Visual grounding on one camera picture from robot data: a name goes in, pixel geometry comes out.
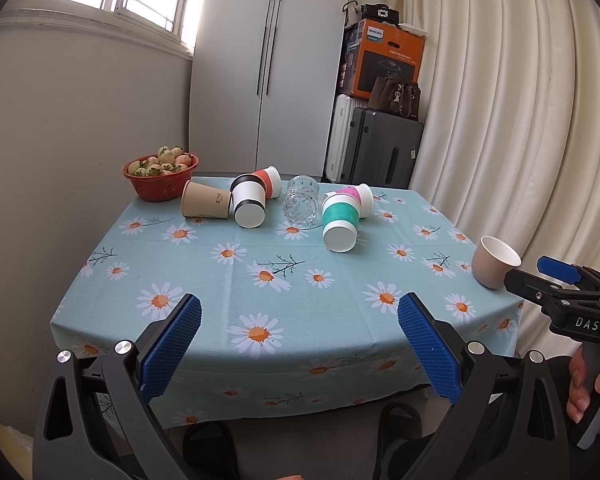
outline white cabinet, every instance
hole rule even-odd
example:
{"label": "white cabinet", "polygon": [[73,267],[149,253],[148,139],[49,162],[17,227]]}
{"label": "white cabinet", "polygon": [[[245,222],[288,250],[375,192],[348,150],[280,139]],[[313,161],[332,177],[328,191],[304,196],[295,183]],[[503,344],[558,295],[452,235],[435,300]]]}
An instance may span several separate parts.
{"label": "white cabinet", "polygon": [[189,149],[199,171],[321,176],[347,0],[205,0]]}

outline white wall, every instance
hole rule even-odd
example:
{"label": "white wall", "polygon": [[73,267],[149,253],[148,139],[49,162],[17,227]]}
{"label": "white wall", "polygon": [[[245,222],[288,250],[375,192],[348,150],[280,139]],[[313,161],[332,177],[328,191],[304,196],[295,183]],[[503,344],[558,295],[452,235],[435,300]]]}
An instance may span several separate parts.
{"label": "white wall", "polygon": [[0,28],[0,422],[32,434],[57,352],[49,320],[134,196],[123,163],[186,145],[189,86],[190,59]]}

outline red plastic basket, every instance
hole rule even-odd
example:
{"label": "red plastic basket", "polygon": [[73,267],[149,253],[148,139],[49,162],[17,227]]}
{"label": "red plastic basket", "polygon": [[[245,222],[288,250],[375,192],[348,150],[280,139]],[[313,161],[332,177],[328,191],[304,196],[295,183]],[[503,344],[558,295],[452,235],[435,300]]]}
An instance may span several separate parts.
{"label": "red plastic basket", "polygon": [[155,154],[135,158],[126,163],[122,167],[122,173],[125,175],[125,178],[128,178],[134,185],[136,193],[138,193],[138,196],[142,200],[147,200],[148,202],[171,200],[182,195],[185,184],[191,180],[193,170],[198,166],[198,158],[195,155],[191,155],[191,153],[187,153],[187,155],[191,157],[191,166],[178,173],[158,176],[135,176],[129,175],[126,172],[126,168],[128,168],[132,162],[135,162],[136,160],[147,160],[150,156],[156,156]]}

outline cardboard box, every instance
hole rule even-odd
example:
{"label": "cardboard box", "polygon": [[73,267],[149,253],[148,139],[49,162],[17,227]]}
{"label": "cardboard box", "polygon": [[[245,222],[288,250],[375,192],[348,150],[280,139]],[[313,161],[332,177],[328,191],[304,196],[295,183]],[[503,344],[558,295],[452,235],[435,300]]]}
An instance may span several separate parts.
{"label": "cardboard box", "polygon": [[361,20],[345,30],[340,92],[369,99],[377,77],[417,81],[423,50],[424,38],[386,23]]}

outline cream curtain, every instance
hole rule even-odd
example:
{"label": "cream curtain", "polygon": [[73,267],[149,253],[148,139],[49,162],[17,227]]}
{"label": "cream curtain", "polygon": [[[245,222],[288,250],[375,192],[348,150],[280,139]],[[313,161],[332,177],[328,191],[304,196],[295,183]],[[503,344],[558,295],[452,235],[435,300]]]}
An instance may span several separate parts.
{"label": "cream curtain", "polygon": [[[427,31],[411,188],[471,239],[600,270],[600,10],[593,0],[386,0]],[[570,352],[524,309],[518,350]]]}

